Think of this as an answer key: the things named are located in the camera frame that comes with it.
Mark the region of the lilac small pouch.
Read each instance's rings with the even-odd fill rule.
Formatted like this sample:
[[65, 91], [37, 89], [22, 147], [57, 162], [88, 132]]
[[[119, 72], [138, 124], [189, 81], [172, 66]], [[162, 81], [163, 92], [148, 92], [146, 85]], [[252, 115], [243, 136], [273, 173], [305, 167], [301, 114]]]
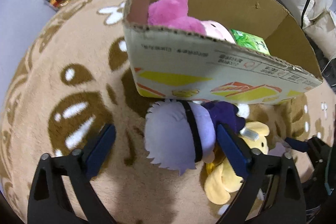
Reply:
[[281, 157], [286, 152], [290, 152], [291, 147], [286, 142], [277, 142], [273, 149], [270, 149], [268, 155]]

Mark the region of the green tissue pack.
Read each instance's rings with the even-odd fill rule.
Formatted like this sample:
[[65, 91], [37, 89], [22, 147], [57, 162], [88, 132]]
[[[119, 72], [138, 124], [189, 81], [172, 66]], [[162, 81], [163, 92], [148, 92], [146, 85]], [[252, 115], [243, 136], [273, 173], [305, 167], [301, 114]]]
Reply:
[[270, 55], [264, 39], [246, 32], [230, 29], [237, 45]]

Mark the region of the brown patterned blanket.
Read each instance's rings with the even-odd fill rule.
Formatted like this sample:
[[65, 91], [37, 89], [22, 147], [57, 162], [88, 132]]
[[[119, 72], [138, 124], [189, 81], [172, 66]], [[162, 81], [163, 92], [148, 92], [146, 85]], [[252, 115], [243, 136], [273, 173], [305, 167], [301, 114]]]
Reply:
[[153, 103], [135, 88], [123, 40], [125, 0], [71, 0], [42, 29], [18, 65], [1, 115], [1, 186], [27, 218], [40, 156], [68, 155], [103, 125], [117, 138], [93, 187], [118, 223], [215, 223], [203, 164], [179, 176], [158, 168], [143, 145]]

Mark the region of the pink swirl roll plush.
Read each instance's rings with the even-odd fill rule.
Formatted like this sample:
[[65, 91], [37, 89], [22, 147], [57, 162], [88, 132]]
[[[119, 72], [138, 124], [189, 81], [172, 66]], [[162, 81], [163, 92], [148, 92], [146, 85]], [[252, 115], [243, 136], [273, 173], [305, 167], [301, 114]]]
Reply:
[[231, 33], [220, 23], [212, 20], [201, 21], [201, 23], [205, 28], [207, 36], [217, 40], [227, 41], [231, 44], [236, 44]]

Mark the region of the white haired doll plush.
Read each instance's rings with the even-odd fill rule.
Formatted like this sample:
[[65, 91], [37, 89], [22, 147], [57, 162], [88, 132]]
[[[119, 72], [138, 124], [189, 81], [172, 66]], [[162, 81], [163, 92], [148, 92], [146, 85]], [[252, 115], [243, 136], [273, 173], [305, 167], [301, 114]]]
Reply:
[[198, 104], [181, 100], [155, 102], [145, 117], [144, 144], [152, 164], [184, 174], [197, 162], [214, 159], [217, 126], [238, 133], [245, 119], [238, 107], [223, 101]]

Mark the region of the pink bear plush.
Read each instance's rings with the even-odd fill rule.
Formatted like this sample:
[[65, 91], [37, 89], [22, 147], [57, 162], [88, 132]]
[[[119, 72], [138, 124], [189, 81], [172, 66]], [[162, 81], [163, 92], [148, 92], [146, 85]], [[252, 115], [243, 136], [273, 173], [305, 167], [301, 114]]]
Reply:
[[202, 22], [188, 16], [189, 0], [158, 0], [148, 7], [147, 24], [206, 34]]

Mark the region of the cardboard box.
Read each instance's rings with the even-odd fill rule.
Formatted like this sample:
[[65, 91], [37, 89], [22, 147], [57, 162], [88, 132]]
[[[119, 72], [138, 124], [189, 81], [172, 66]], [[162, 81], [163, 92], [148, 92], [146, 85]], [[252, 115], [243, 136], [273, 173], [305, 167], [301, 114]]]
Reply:
[[273, 105], [323, 82], [275, 0], [127, 0], [123, 30], [143, 97]]

